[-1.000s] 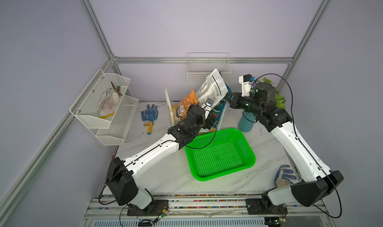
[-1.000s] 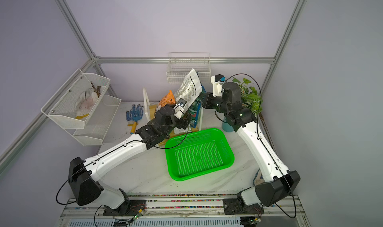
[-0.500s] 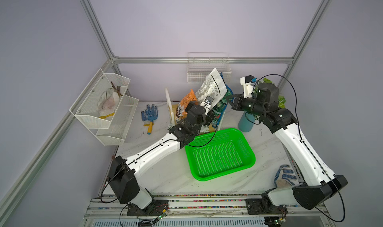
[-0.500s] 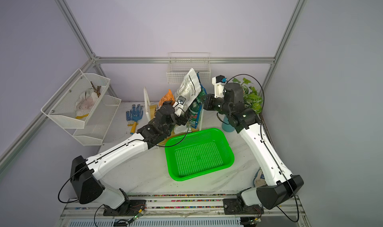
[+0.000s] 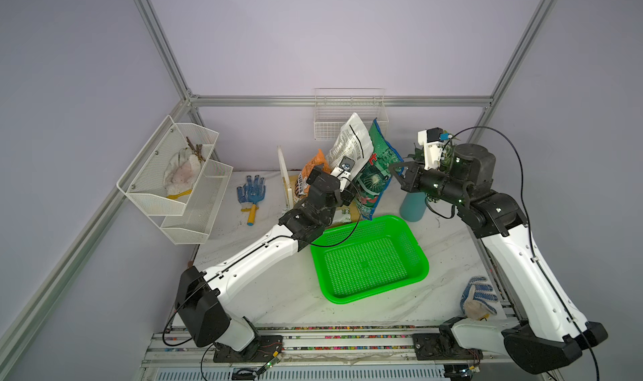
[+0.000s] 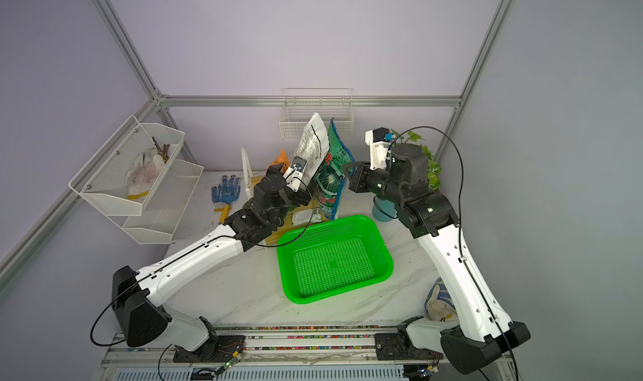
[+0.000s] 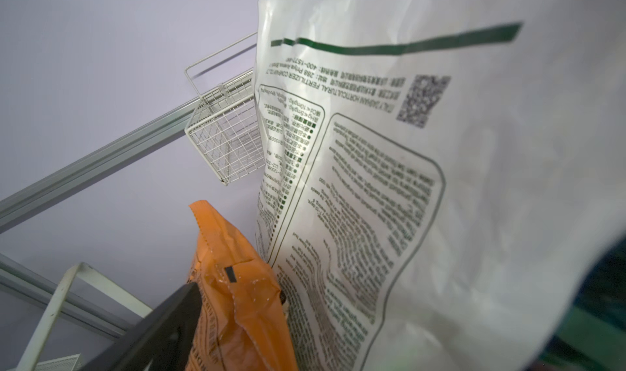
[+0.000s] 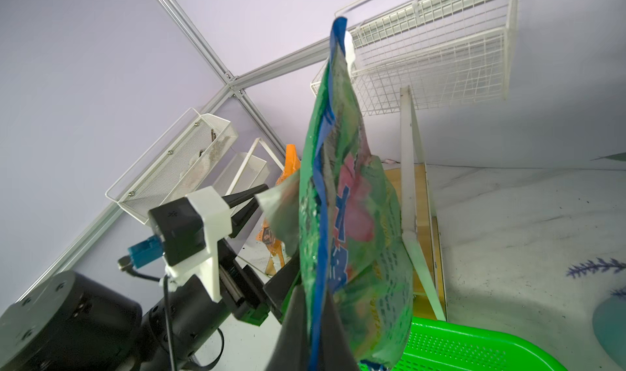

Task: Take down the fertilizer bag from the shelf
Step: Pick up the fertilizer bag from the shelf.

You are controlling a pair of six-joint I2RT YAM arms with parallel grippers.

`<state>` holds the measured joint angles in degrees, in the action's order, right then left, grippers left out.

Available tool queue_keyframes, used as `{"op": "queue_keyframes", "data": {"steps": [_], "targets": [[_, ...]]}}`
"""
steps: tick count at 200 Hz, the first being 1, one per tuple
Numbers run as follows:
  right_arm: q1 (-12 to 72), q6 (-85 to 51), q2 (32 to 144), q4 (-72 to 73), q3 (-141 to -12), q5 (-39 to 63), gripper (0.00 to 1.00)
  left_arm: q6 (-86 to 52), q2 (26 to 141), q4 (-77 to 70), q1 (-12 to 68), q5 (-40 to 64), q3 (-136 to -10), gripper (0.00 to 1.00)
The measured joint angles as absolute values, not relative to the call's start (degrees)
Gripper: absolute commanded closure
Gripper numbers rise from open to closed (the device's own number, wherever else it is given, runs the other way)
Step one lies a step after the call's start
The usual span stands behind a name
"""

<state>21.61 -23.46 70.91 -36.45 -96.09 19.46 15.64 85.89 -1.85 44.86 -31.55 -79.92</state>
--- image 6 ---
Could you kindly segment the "green blue fertilizer bag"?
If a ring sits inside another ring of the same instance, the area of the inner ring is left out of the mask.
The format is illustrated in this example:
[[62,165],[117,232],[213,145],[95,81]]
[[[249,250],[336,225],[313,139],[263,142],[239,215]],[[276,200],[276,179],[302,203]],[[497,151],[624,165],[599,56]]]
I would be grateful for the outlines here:
[[341,140],[334,120],[328,128],[329,149],[314,177],[317,201],[327,220],[335,220],[342,196],[345,176],[343,165],[353,163],[354,157]]

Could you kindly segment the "orange fertilizer bag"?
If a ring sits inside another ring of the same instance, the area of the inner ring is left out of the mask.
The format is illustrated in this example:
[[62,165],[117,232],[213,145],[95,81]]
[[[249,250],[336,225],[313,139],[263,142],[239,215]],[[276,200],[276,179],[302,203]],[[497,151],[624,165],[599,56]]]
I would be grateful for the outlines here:
[[282,148],[277,158],[274,159],[269,165],[268,169],[266,170],[266,173],[279,172],[281,174],[284,174],[286,173],[286,170],[290,167],[290,164],[291,164],[291,161],[288,158],[286,150]]

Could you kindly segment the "white printed fertilizer bag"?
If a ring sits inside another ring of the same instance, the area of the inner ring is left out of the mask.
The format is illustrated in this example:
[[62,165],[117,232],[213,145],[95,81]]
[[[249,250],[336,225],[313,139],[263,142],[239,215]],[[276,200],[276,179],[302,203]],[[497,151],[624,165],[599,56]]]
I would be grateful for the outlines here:
[[309,184],[328,155],[330,148],[328,130],[321,116],[315,112],[311,120],[304,126],[301,141],[294,151],[294,156],[300,156],[307,161],[303,174],[303,182]]

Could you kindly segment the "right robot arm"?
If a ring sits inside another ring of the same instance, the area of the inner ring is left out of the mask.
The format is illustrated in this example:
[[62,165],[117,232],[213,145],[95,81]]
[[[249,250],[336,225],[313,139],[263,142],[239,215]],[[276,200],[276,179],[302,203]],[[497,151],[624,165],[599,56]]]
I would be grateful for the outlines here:
[[435,264],[455,306],[447,322],[411,318],[399,326],[413,349],[444,354],[461,374],[477,372],[527,342],[527,325],[514,322],[477,268],[452,204],[429,187],[429,160],[421,147],[400,143],[374,163],[347,163],[343,173],[355,193],[372,193],[395,205],[398,220]]

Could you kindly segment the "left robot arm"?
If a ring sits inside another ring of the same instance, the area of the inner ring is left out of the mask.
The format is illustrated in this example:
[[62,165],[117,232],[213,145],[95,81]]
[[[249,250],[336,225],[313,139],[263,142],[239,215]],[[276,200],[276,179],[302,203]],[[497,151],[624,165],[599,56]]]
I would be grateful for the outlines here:
[[270,172],[242,209],[192,245],[138,271],[128,265],[117,270],[109,309],[127,347],[164,342],[193,362],[222,355],[224,346],[212,324],[205,317],[190,317],[168,307],[168,299],[217,265],[262,245],[284,225],[291,207],[307,205],[311,197],[303,174]]

